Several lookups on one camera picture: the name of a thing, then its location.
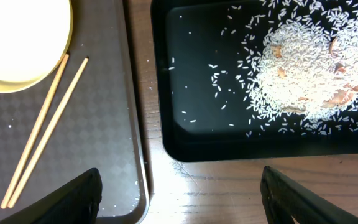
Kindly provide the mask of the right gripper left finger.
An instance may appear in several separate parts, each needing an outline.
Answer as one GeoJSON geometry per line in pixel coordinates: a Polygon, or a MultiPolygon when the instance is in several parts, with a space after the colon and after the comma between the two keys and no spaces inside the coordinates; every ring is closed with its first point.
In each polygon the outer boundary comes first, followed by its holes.
{"type": "Polygon", "coordinates": [[[94,224],[102,189],[99,170],[91,168],[0,224],[94,224]]]}

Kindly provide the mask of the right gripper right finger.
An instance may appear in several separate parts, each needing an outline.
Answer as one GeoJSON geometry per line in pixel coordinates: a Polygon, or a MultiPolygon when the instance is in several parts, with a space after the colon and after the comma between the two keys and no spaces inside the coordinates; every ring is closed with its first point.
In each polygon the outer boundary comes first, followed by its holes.
{"type": "Polygon", "coordinates": [[[260,181],[269,224],[358,224],[358,217],[333,205],[283,173],[265,166],[260,181]]]}

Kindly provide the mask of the wooden chopstick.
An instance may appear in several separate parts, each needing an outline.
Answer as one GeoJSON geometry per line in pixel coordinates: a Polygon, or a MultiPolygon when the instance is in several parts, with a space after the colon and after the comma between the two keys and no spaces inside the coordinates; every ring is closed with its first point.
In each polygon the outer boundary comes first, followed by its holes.
{"type": "Polygon", "coordinates": [[[43,136],[42,136],[42,138],[41,138],[41,140],[39,142],[39,145],[37,146],[32,158],[31,158],[31,160],[29,162],[26,162],[25,167],[24,167],[24,169],[22,171],[22,174],[20,176],[20,179],[19,179],[19,181],[18,181],[18,183],[16,185],[16,188],[15,188],[15,190],[13,192],[13,195],[12,195],[7,207],[12,208],[16,204],[18,198],[20,197],[20,195],[21,195],[21,193],[22,193],[27,181],[29,180],[29,177],[32,174],[32,171],[34,170],[37,162],[40,159],[40,156],[41,156],[42,152],[44,151],[44,149],[45,149],[45,147],[46,147],[46,145],[48,143],[48,140],[50,139],[50,137],[51,137],[51,135],[52,135],[52,133],[53,133],[53,131],[54,131],[54,129],[55,129],[60,117],[61,117],[61,115],[63,114],[63,111],[64,111],[64,109],[65,109],[65,107],[66,107],[66,105],[67,105],[67,103],[68,103],[68,101],[69,101],[69,99],[70,99],[75,87],[76,87],[76,84],[78,83],[82,73],[84,72],[84,69],[85,69],[88,61],[89,61],[89,58],[86,57],[83,60],[82,64],[80,65],[80,67],[79,67],[78,71],[76,72],[74,78],[72,79],[67,91],[65,92],[60,104],[57,107],[56,112],[52,116],[52,119],[51,119],[50,123],[48,124],[48,126],[47,126],[47,128],[46,128],[46,130],[45,130],[45,132],[44,132],[44,134],[43,134],[43,136]]]}
{"type": "Polygon", "coordinates": [[[56,90],[58,88],[58,84],[60,83],[60,79],[61,79],[61,77],[63,75],[63,71],[65,69],[65,66],[67,64],[68,59],[69,59],[69,54],[65,54],[63,56],[63,59],[62,59],[62,62],[60,64],[60,66],[59,66],[59,68],[57,70],[55,78],[53,79],[53,82],[52,82],[52,84],[50,86],[50,89],[49,89],[49,91],[47,93],[47,96],[46,96],[46,98],[44,100],[44,103],[43,103],[43,105],[42,105],[42,107],[40,109],[39,115],[38,115],[38,117],[37,117],[37,119],[35,121],[34,127],[32,128],[32,131],[31,131],[30,136],[29,136],[29,138],[27,140],[25,148],[24,148],[24,150],[22,152],[21,158],[19,159],[19,162],[18,162],[17,167],[15,169],[15,172],[14,172],[14,174],[12,176],[10,184],[9,184],[9,186],[7,188],[5,196],[4,196],[3,200],[2,200],[2,203],[1,203],[1,206],[0,206],[2,209],[7,208],[7,205],[8,205],[8,203],[9,203],[9,201],[10,201],[12,195],[13,195],[13,192],[14,192],[14,190],[16,188],[16,185],[17,185],[17,183],[18,183],[18,181],[20,179],[20,176],[21,176],[22,171],[23,171],[23,169],[25,167],[27,159],[28,159],[28,157],[30,155],[32,147],[33,147],[33,145],[35,143],[35,140],[36,140],[36,138],[38,136],[38,133],[39,133],[39,131],[40,131],[41,127],[42,127],[42,124],[44,122],[44,119],[45,119],[45,117],[47,115],[48,109],[50,108],[50,105],[52,103],[52,100],[53,100],[53,97],[55,95],[55,92],[56,92],[56,90]]]}

